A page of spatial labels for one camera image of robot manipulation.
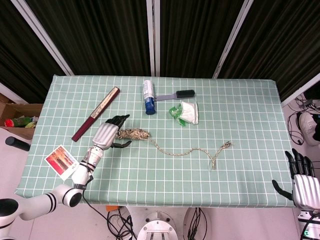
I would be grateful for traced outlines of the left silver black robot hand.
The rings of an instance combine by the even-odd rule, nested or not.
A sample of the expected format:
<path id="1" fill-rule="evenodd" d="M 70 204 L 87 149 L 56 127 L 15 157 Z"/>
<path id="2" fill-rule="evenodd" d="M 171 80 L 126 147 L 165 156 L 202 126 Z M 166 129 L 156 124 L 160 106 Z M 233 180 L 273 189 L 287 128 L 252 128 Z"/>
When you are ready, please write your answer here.
<path id="1" fill-rule="evenodd" d="M 116 115 L 102 123 L 92 139 L 93 145 L 104 151 L 109 148 L 122 149 L 128 147 L 132 143 L 131 140 L 124 144 L 114 143 L 114 141 L 118 135 L 118 131 L 129 116 L 129 114 Z"/>

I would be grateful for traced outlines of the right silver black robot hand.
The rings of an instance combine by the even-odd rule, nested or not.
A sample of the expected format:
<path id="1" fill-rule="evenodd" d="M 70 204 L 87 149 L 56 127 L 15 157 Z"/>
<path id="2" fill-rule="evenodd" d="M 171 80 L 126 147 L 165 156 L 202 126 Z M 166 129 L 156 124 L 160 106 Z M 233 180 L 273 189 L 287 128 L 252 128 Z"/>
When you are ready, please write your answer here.
<path id="1" fill-rule="evenodd" d="M 294 205 L 302 211 L 320 210 L 320 182 L 315 176 L 313 162 L 303 156 L 296 149 L 284 152 L 288 163 L 292 183 L 292 191 L 280 188 L 276 180 L 272 180 L 275 191 L 281 196 L 293 201 Z"/>

